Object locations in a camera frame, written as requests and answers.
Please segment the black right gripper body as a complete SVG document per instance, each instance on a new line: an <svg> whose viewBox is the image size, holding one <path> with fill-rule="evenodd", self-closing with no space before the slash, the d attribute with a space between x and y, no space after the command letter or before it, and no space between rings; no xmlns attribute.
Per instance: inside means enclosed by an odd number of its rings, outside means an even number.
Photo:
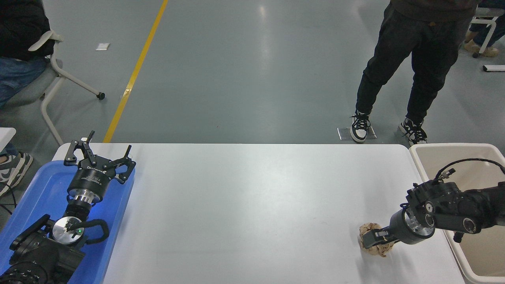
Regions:
<svg viewBox="0 0 505 284"><path fill-rule="evenodd" d="M417 221L410 208L403 208L391 216L389 231L393 237L409 245L426 239L426 228Z"/></svg>

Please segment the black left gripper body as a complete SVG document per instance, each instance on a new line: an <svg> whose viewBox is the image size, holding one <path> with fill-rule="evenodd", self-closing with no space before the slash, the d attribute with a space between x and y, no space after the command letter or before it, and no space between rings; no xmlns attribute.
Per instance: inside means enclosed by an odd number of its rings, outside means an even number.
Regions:
<svg viewBox="0 0 505 284"><path fill-rule="evenodd" d="M78 163L78 170L72 179L68 194L71 197L93 193L93 198L103 198L112 178L116 175L112 160L96 158L94 165L90 160L83 159Z"/></svg>

